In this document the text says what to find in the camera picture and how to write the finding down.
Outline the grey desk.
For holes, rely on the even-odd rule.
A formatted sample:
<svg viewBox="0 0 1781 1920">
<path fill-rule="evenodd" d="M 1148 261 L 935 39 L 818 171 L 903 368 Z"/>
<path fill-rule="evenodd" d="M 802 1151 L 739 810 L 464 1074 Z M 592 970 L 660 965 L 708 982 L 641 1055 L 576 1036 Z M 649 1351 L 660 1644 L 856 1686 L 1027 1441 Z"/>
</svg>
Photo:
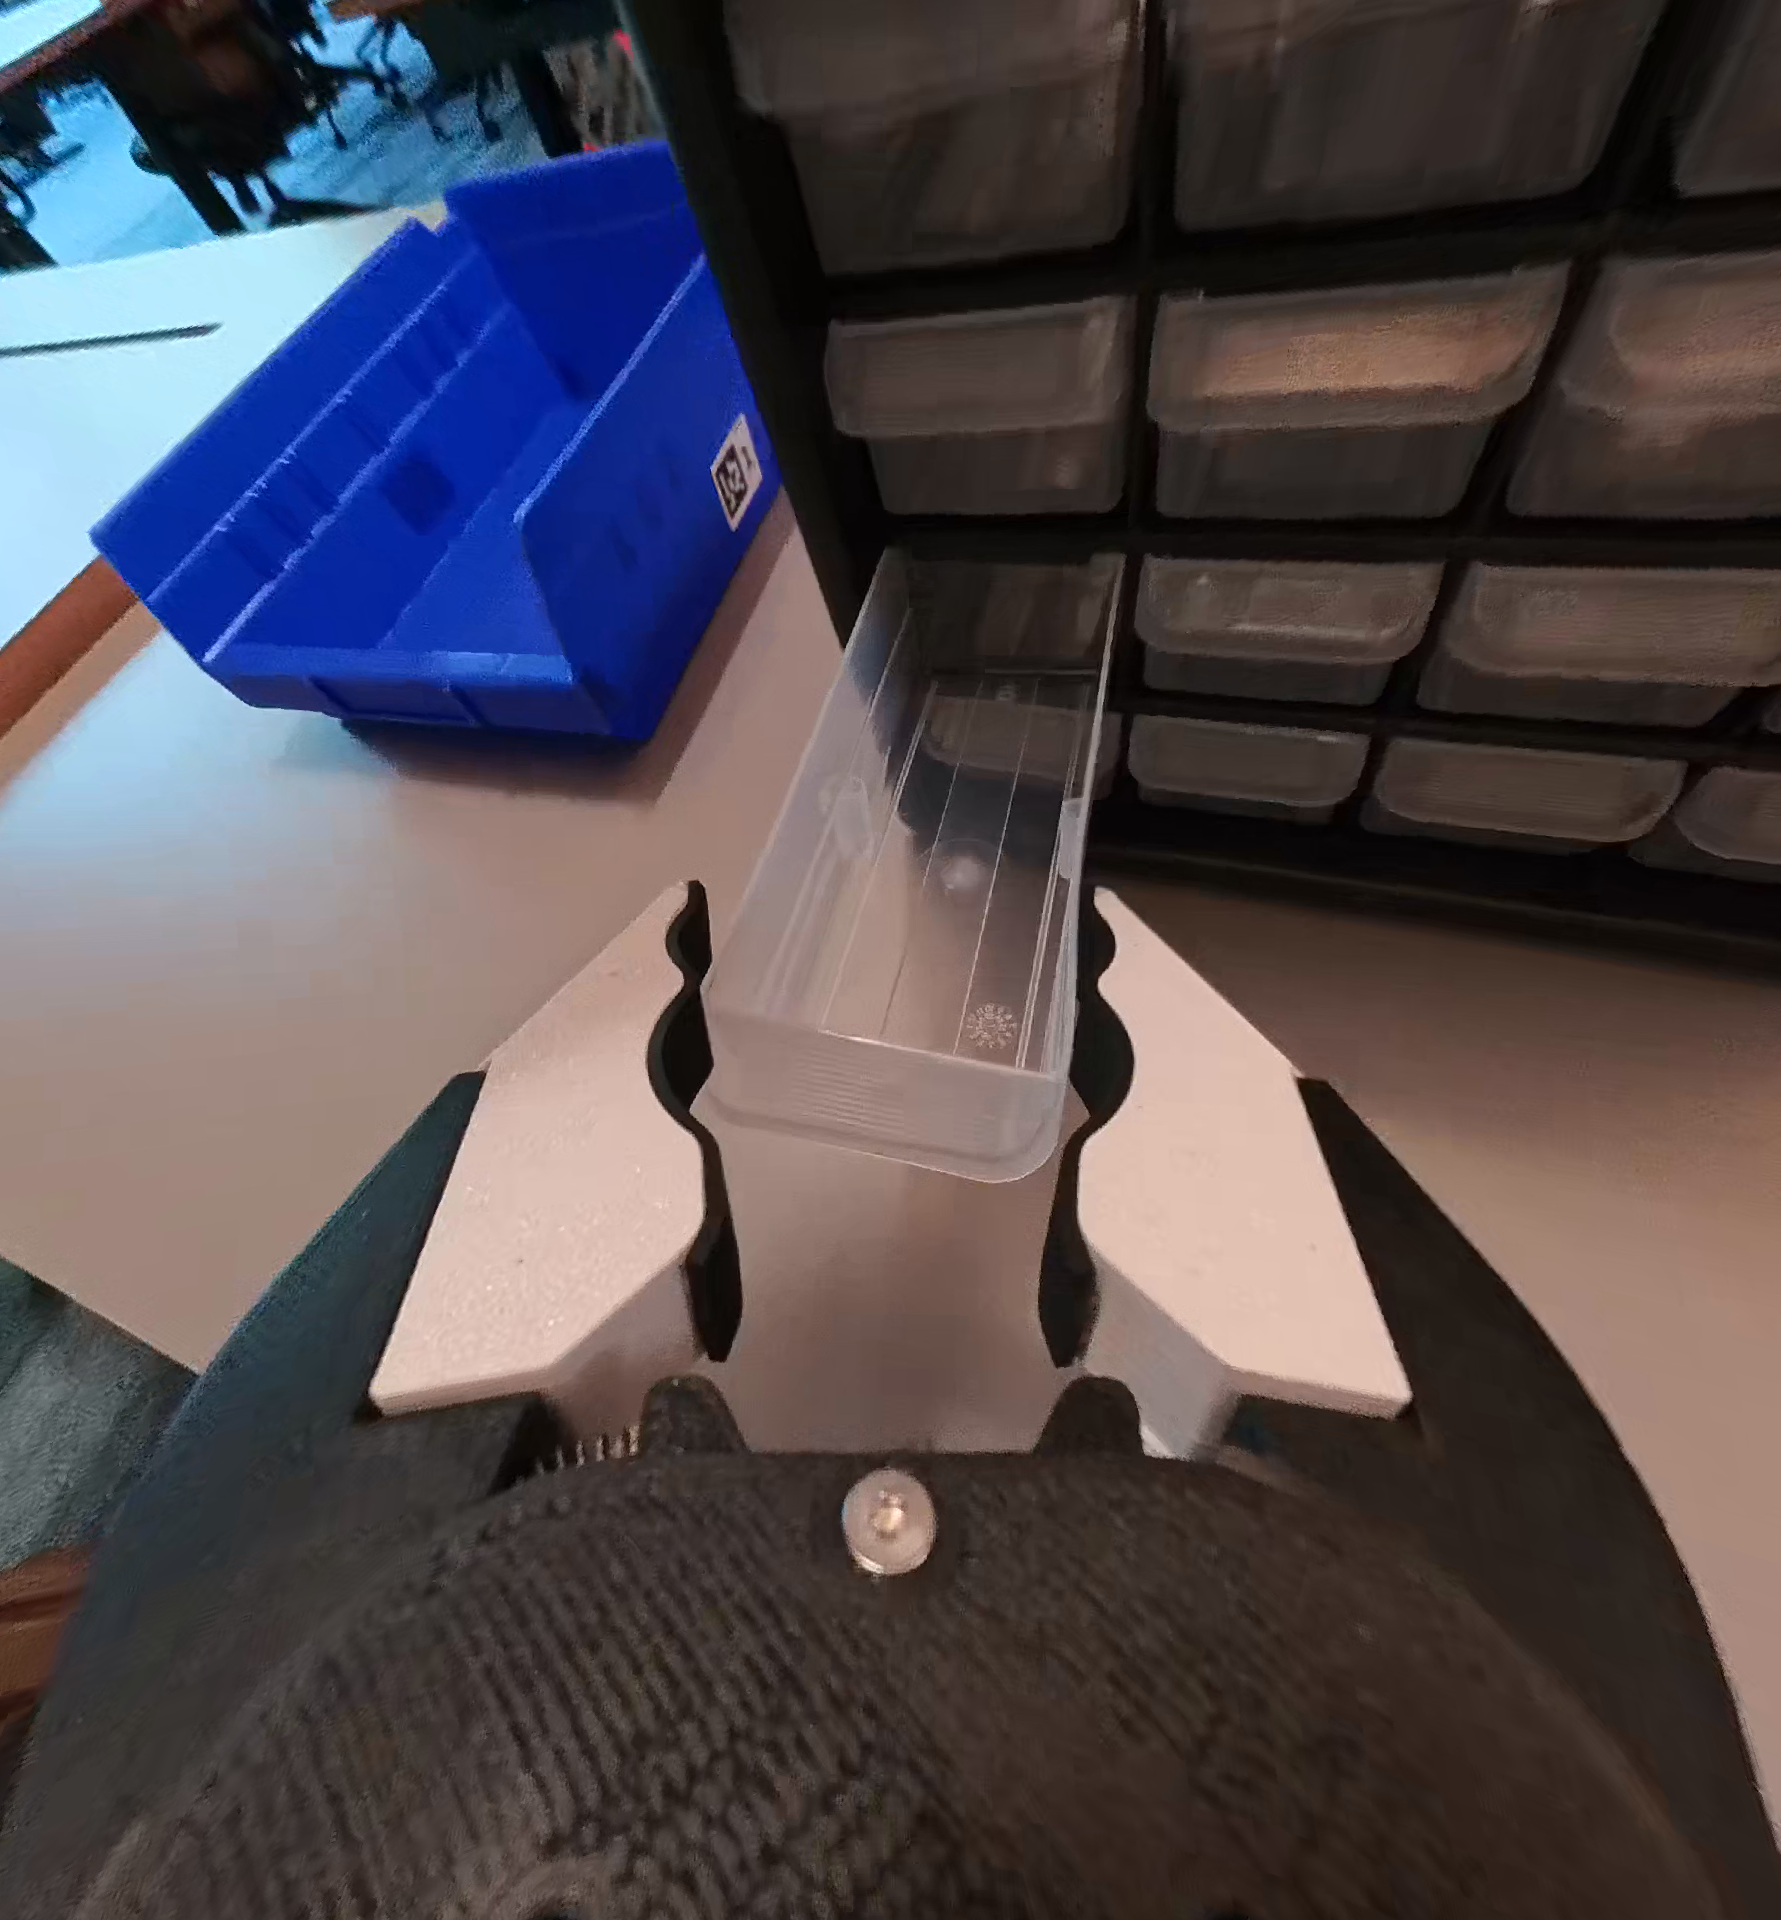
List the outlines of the grey desk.
<svg viewBox="0 0 1781 1920">
<path fill-rule="evenodd" d="M 86 530 L 393 215 L 0 279 L 0 648 L 97 632 L 0 746 L 0 1253 L 211 1359 L 452 1074 L 698 878 L 725 924 L 836 641 L 786 500 L 653 752 L 495 760 L 247 709 Z M 1133 876 L 1372 1128 L 1644 1475 L 1781 1839 L 1781 976 Z"/>
</svg>

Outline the clear plastic drawer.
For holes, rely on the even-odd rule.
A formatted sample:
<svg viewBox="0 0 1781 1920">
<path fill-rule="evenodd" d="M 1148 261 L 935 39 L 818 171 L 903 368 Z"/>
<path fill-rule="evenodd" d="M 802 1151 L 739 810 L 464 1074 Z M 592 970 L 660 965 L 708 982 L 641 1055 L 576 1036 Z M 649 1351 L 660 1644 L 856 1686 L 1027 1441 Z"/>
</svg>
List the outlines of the clear plastic drawer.
<svg viewBox="0 0 1781 1920">
<path fill-rule="evenodd" d="M 883 555 L 703 980 L 736 1123 L 984 1185 L 1046 1162 L 1125 571 Z"/>
</svg>

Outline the set of translucent cabinet drawers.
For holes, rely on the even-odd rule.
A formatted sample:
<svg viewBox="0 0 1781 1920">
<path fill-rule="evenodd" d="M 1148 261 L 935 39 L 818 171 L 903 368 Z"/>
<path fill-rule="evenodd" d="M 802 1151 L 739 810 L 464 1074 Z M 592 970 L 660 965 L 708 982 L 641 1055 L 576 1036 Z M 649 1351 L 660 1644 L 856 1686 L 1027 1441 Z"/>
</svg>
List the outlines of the set of translucent cabinet drawers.
<svg viewBox="0 0 1781 1920">
<path fill-rule="evenodd" d="M 1187 232 L 1544 202 L 1596 172 L 1663 5 L 1161 5 Z M 725 5 L 740 98 L 796 167 L 831 279 L 1090 252 L 1129 225 L 1142 5 Z M 1741 5 L 1673 122 L 1685 200 L 1781 192 L 1781 2 Z M 1437 520 L 1542 365 L 1566 268 L 1159 297 L 1146 370 L 1175 520 Z M 833 320 L 834 429 L 906 518 L 1090 518 L 1125 493 L 1127 295 Z M 1527 520 L 1781 520 L 1781 252 L 1610 261 L 1511 484 Z M 1441 714 L 1691 733 L 1767 692 L 1781 569 L 1146 561 L 1168 696 L 1368 709 L 1445 610 Z M 1365 733 L 1125 719 L 1136 801 L 1320 827 Z M 1371 830 L 1632 852 L 1781 880 L 1781 774 L 1395 738 Z"/>
</svg>

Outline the black drawer cabinet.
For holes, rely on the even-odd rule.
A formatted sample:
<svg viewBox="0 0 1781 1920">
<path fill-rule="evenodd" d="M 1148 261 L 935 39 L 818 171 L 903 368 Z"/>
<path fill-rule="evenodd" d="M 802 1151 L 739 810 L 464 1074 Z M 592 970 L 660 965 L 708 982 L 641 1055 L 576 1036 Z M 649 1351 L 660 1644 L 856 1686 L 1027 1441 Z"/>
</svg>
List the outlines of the black drawer cabinet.
<svg viewBox="0 0 1781 1920">
<path fill-rule="evenodd" d="M 1781 520 L 1521 518 L 1511 484 L 1603 269 L 1622 256 L 1781 252 L 1781 192 L 1685 200 L 1673 179 L 1673 122 L 1700 90 L 1741 5 L 1663 5 L 1595 175 L 1562 200 L 1406 214 L 1332 229 L 1187 232 L 1174 205 L 1175 89 L 1161 5 L 1142 5 L 1142 98 L 1127 229 L 1090 252 L 1014 254 L 935 271 L 831 279 L 782 131 L 739 94 L 725 5 L 626 5 L 637 59 L 699 220 L 709 268 L 782 459 L 817 588 L 847 641 L 886 548 L 923 561 L 1066 562 L 1127 559 L 1127 595 L 1146 561 L 1433 562 L 1455 593 L 1474 562 L 1612 569 L 1781 569 Z M 1157 432 L 1146 370 L 1159 297 L 1328 293 L 1371 283 L 1464 279 L 1566 268 L 1542 365 L 1475 461 L 1464 495 L 1437 520 L 1175 520 L 1157 507 Z M 906 518 L 883 500 L 870 455 L 833 426 L 822 353 L 833 320 L 910 320 L 983 308 L 1127 295 L 1136 346 L 1125 406 L 1125 493 L 1090 518 Z M 1095 815 L 1095 876 L 1148 871 L 1324 906 L 1500 925 L 1558 941 L 1696 957 L 1781 972 L 1781 880 L 1654 866 L 1632 852 L 1507 852 L 1371 830 L 1367 796 L 1395 738 L 1568 752 L 1781 774 L 1769 693 L 1739 692 L 1691 733 L 1441 714 L 1418 686 L 1445 610 L 1368 709 L 1258 705 L 1152 689 L 1133 610 L 1119 614 L 1108 709 L 1297 731 L 1365 733 L 1358 786 L 1320 827 L 1156 808 L 1127 799 Z"/>
</svg>

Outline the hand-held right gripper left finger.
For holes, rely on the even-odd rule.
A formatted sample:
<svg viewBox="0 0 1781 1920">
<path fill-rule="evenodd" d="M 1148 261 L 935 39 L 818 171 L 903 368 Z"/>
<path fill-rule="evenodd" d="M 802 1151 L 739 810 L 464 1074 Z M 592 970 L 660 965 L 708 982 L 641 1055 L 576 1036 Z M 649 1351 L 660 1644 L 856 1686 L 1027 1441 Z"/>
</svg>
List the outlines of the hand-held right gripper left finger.
<svg viewBox="0 0 1781 1920">
<path fill-rule="evenodd" d="M 487 1061 L 370 1382 L 390 1418 L 538 1398 L 633 1420 L 725 1360 L 742 1273 L 711 1074 L 698 880 L 662 888 Z"/>
</svg>

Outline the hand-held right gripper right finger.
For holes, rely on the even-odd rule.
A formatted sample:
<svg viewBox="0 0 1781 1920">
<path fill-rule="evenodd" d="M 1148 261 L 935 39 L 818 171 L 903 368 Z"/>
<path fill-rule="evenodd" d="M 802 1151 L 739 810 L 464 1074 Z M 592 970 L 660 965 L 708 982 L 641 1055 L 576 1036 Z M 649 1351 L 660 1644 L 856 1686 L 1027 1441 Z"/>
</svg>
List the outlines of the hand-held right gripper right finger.
<svg viewBox="0 0 1781 1920">
<path fill-rule="evenodd" d="M 1410 1380 L 1286 1057 L 1108 888 L 1078 924 L 1038 1280 L 1050 1363 L 1125 1390 L 1142 1450 L 1243 1402 L 1393 1422 Z"/>
</svg>

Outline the white-topped background table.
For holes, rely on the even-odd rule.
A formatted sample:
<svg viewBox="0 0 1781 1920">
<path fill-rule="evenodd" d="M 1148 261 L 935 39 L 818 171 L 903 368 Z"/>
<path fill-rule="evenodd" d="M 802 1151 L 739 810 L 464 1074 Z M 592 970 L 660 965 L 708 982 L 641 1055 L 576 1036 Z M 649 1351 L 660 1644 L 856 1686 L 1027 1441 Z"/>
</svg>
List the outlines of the white-topped background table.
<svg viewBox="0 0 1781 1920">
<path fill-rule="evenodd" d="M 0 10 L 0 97 L 50 72 L 112 22 L 97 2 L 25 2 Z"/>
</svg>

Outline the large blue plastic bin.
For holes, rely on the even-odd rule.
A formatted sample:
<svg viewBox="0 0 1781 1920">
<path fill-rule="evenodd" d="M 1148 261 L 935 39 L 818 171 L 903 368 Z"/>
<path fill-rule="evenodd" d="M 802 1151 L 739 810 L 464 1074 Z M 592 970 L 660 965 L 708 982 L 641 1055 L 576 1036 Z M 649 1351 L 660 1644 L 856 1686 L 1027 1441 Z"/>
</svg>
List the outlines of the large blue plastic bin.
<svg viewBox="0 0 1781 1920">
<path fill-rule="evenodd" d="M 252 709 L 633 749 L 779 490 L 643 139 L 397 229 L 91 540 Z"/>
</svg>

